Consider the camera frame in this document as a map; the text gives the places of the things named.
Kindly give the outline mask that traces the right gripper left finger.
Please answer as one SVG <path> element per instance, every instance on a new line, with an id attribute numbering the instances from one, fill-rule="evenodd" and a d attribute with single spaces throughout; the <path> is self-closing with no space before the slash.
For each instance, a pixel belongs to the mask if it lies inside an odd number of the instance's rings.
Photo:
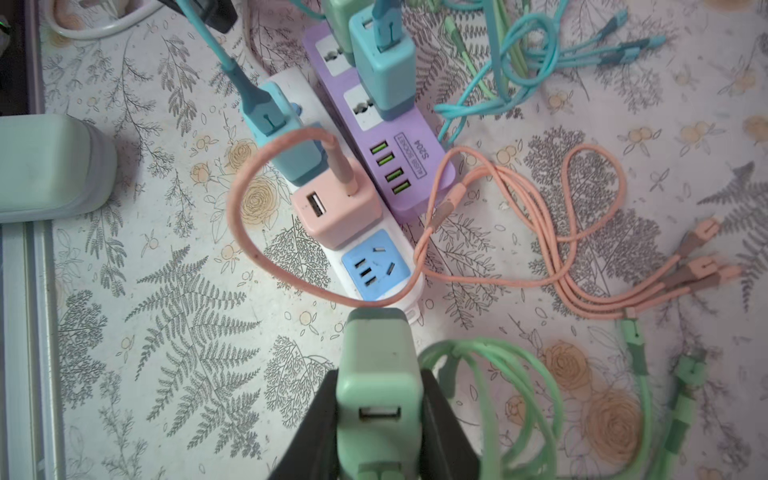
<path id="1" fill-rule="evenodd" d="M 329 371 L 299 425 L 293 440 L 268 479 L 328 479 L 339 477 L 337 455 L 338 371 Z"/>

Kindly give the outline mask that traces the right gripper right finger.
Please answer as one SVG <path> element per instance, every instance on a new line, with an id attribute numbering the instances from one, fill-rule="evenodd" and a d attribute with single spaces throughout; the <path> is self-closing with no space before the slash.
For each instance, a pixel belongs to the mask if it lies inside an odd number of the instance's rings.
<path id="1" fill-rule="evenodd" d="M 419 474 L 426 480 L 475 480 L 480 462 L 434 375 L 422 369 L 422 446 Z"/>

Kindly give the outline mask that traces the green charger plug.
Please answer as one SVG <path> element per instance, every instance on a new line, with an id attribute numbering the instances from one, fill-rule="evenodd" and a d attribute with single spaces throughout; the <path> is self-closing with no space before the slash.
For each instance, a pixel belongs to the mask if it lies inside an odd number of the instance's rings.
<path id="1" fill-rule="evenodd" d="M 335 390 L 342 479 L 419 477 L 423 394 L 404 312 L 350 312 Z"/>
<path id="2" fill-rule="evenodd" d="M 323 14 L 330 26 L 331 32 L 342 49 L 342 53 L 350 65 L 355 66 L 351 35 L 350 19 L 361 10 L 371 6 L 373 0 L 322 0 Z"/>

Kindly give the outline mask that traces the white blue power strip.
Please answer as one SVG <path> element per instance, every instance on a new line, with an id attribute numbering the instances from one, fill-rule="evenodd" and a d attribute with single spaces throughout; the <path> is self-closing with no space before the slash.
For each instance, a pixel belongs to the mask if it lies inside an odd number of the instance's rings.
<path id="1" fill-rule="evenodd" d="M 267 82 L 274 82 L 280 87 L 304 127 L 322 128 L 335 135 L 341 151 L 351 162 L 358 185 L 365 183 L 374 187 L 353 149 L 349 147 L 342 132 L 299 69 L 284 70 L 268 78 L 265 83 Z M 304 185 L 312 184 L 315 179 L 328 177 L 336 181 L 334 173 L 327 166 L 323 172 Z M 289 190 L 293 195 L 304 185 L 290 185 Z M 383 217 L 378 222 L 339 250 L 320 246 L 345 289 L 344 295 L 353 298 L 357 303 L 380 301 L 399 294 L 410 281 L 415 268 L 413 246 L 379 193 L 378 196 L 383 207 Z"/>

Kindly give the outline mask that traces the pink charger plug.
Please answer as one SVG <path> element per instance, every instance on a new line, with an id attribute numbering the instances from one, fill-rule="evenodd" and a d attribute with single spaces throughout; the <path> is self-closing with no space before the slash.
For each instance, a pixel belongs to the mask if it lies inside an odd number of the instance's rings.
<path id="1" fill-rule="evenodd" d="M 304 230 L 323 247 L 339 250 L 383 217 L 375 188 L 362 183 L 348 194 L 338 182 L 315 179 L 291 196 Z"/>

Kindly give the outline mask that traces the teal charger plug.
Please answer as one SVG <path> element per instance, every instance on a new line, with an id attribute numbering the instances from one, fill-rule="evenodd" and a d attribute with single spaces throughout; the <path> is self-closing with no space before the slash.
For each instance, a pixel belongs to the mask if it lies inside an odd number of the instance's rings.
<path id="1" fill-rule="evenodd" d="M 355 68 L 379 115 L 392 121 L 414 107 L 415 45 L 400 1 L 375 1 L 349 20 Z"/>
<path id="2" fill-rule="evenodd" d="M 281 139 L 303 127 L 299 115 L 274 82 L 262 86 L 249 83 L 242 95 L 241 110 L 259 147 Z M 327 162 L 314 141 L 295 143 L 277 154 L 271 164 L 294 186 L 302 186 L 320 174 Z"/>

